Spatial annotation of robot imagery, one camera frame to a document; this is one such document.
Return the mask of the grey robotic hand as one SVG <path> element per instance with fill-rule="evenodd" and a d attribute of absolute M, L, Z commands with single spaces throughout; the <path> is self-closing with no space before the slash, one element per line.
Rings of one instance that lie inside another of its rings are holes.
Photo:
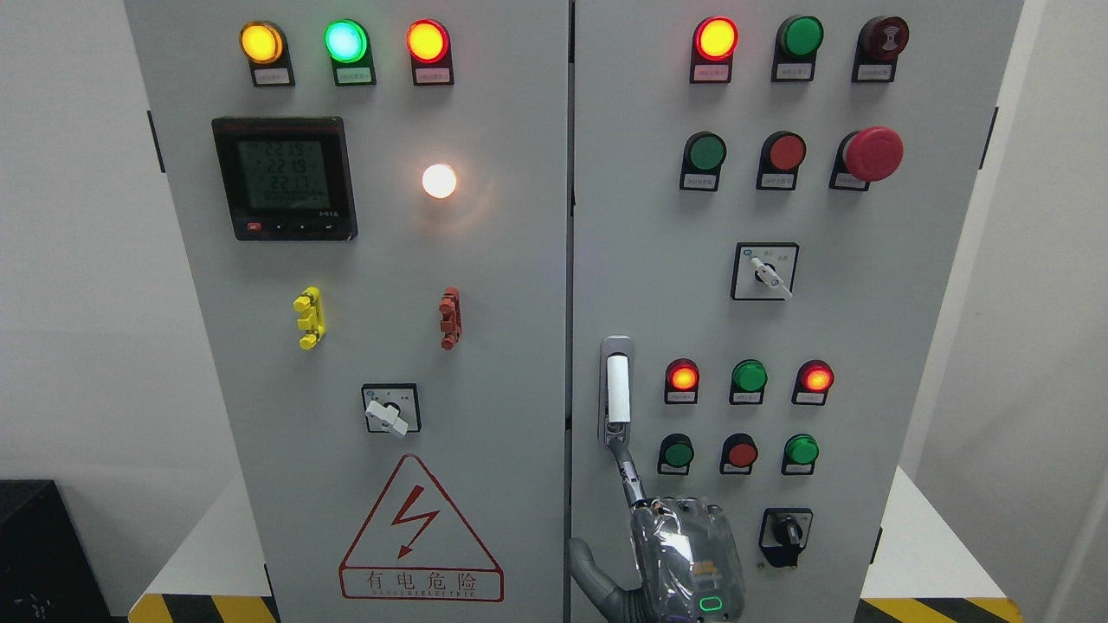
<path fill-rule="evenodd" d="M 632 517 L 642 588 L 624 590 L 601 571 L 592 549 L 570 539 L 570 575 L 609 622 L 736 622 L 743 573 L 724 509 L 698 499 L 648 499 L 624 442 L 611 440 Z"/>

